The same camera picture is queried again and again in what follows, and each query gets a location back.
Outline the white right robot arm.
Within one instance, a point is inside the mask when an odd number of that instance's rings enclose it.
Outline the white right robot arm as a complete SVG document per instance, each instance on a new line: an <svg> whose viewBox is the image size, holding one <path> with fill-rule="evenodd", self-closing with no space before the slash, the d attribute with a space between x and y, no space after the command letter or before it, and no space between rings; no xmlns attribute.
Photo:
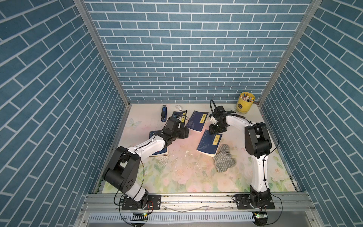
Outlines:
<svg viewBox="0 0 363 227"><path fill-rule="evenodd" d="M252 160L252 183L248 197L250 206L255 209L274 209L275 204L267 184L267 160L273 150L265 123L253 123L234 111L226 111L223 106L216 106L213 100L210 100L209 105L212 122L209 126L210 134L226 132L229 126L244 131L245 150Z"/></svg>

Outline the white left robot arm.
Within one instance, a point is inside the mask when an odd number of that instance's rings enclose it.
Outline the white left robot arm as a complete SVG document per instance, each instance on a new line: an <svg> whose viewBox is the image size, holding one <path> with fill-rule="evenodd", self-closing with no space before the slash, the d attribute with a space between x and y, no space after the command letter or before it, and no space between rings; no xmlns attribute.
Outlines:
<svg viewBox="0 0 363 227"><path fill-rule="evenodd" d="M187 139L189 131L188 127L181 126L178 118L170 117L163 129L155 131L145 142L129 148L118 147L106 165L102 178L128 196L133 206L144 208L148 202L148 191L143 184L137 183L140 164L176 139Z"/></svg>

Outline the grey striped cleaning cloth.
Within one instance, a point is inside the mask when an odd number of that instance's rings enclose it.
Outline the grey striped cleaning cloth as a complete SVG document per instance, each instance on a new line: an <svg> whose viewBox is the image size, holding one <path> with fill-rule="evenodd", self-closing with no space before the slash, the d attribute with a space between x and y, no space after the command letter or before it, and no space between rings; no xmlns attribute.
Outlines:
<svg viewBox="0 0 363 227"><path fill-rule="evenodd" d="M227 144L222 144L220 146L220 149L213 157L213 160L218 173L226 172L229 168L236 165L236 160L232 157L230 147Z"/></svg>

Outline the blue book Zhuangzi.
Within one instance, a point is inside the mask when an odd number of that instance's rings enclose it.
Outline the blue book Zhuangzi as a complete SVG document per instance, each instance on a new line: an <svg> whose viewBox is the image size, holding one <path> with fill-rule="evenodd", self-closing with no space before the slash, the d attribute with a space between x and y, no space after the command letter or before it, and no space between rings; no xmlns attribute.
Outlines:
<svg viewBox="0 0 363 227"><path fill-rule="evenodd" d="M217 154L221 139L222 134L210 134L209 130L205 130L197 146L197 151L214 157Z"/></svg>

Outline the blue book Mengxi notes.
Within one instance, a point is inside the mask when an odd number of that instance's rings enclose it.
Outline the blue book Mengxi notes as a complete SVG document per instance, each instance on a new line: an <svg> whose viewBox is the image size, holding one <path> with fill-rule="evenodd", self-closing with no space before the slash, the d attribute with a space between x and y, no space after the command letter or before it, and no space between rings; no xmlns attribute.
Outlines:
<svg viewBox="0 0 363 227"><path fill-rule="evenodd" d="M161 148L162 143L159 142L154 142L152 148L155 148L155 152L150 155L151 157L161 157L161 156L167 156L168 154L168 148L163 146L163 148Z"/></svg>

